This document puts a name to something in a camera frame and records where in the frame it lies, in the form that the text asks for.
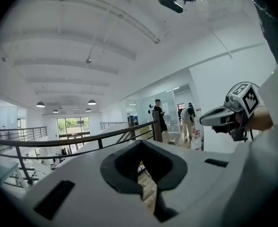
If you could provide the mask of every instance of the black and white square marker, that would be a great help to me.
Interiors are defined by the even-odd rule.
[[[248,84],[241,84],[241,85],[233,92],[233,94],[238,95],[238,94],[241,93],[247,86],[248,86]]]
[[[243,97],[243,101],[245,103],[248,113],[251,114],[259,103],[258,97],[255,95],[252,87],[247,91],[247,93]]]

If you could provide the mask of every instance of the black metal railing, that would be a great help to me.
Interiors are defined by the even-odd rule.
[[[0,130],[0,140],[32,141],[47,136],[45,127],[24,128],[24,129],[4,129]],[[13,149],[12,146],[0,144],[0,153]]]
[[[108,128],[110,125],[120,124],[120,123],[127,123],[127,122],[101,122],[101,130]]]
[[[139,135],[135,135],[135,130],[144,128],[146,126],[151,126],[152,129],[146,130],[145,132],[143,132]],[[35,171],[35,169],[34,168],[26,168],[25,164],[24,164],[24,160],[28,160],[28,159],[31,159],[31,160],[66,159],[69,157],[76,157],[76,156],[83,155],[83,154],[93,152],[96,150],[108,148],[113,145],[121,144],[121,143],[130,141],[130,140],[136,140],[137,138],[139,138],[145,134],[148,134],[148,133],[149,133],[149,135],[146,136],[145,140],[153,138],[153,140],[162,142],[162,133],[161,133],[161,126],[160,126],[160,119],[159,119],[158,112],[156,112],[154,121],[152,121],[152,122],[148,122],[148,123],[137,125],[137,126],[131,126],[129,128],[121,129],[121,130],[117,130],[117,131],[113,131],[113,132],[103,133],[103,134],[96,135],[96,136],[74,138],[71,140],[51,140],[51,141],[13,141],[13,140],[1,140],[0,139],[0,145],[15,147],[16,153],[17,153],[17,155],[5,155],[5,154],[0,153],[0,156],[18,159],[20,161],[20,166],[21,166],[19,169],[24,171],[24,175],[25,175],[24,179],[27,180],[28,185],[31,186],[31,185],[33,185],[33,181],[38,181],[39,179],[34,178],[34,177],[29,177],[28,171]],[[103,144],[102,144],[103,139],[113,137],[116,135],[122,135],[122,137],[120,137],[118,142],[105,146],[105,147],[103,146]],[[78,153],[76,152],[76,153],[68,154],[68,155],[56,155],[56,156],[51,156],[51,157],[50,156],[30,157],[30,156],[22,156],[21,151],[20,151],[20,147],[28,147],[28,148],[57,147],[57,146],[66,146],[66,145],[80,144],[80,143],[84,144],[84,143],[95,141],[95,140],[98,141],[98,145],[99,145],[98,149],[87,150],[87,151],[78,152]],[[22,187],[20,185],[16,185],[16,184],[12,184],[12,183],[6,183],[6,184],[13,185],[16,187]]]

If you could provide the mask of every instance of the pendant light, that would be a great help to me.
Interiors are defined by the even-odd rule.
[[[95,100],[89,100],[87,104],[88,105],[96,105],[97,103]]]
[[[43,103],[43,102],[38,102],[37,104],[36,104],[36,106],[38,107],[38,108],[45,108],[45,104]]]

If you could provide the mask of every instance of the person in beige pants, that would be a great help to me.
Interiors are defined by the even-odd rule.
[[[195,124],[194,123],[194,110],[192,106],[188,108],[184,108],[181,112],[181,120],[183,125],[183,133],[184,133],[184,140],[187,140],[187,131],[189,134],[189,139],[192,138],[191,136],[191,127]]]

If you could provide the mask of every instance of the wooden floor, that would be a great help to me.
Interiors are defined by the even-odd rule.
[[[138,137],[138,140],[144,140],[151,135],[142,135]],[[171,147],[184,147],[184,148],[190,148],[190,140],[184,140],[183,130],[181,128],[181,134],[170,134],[170,137],[172,140],[175,140],[176,142],[174,144],[169,144]],[[163,143],[168,144],[168,140],[165,136],[165,134],[162,134]],[[147,207],[147,209],[153,213],[155,208],[155,201],[156,201],[156,195],[157,195],[157,185],[156,183],[149,177],[149,173],[147,170],[141,173],[138,177],[138,183],[143,186],[143,201]]]

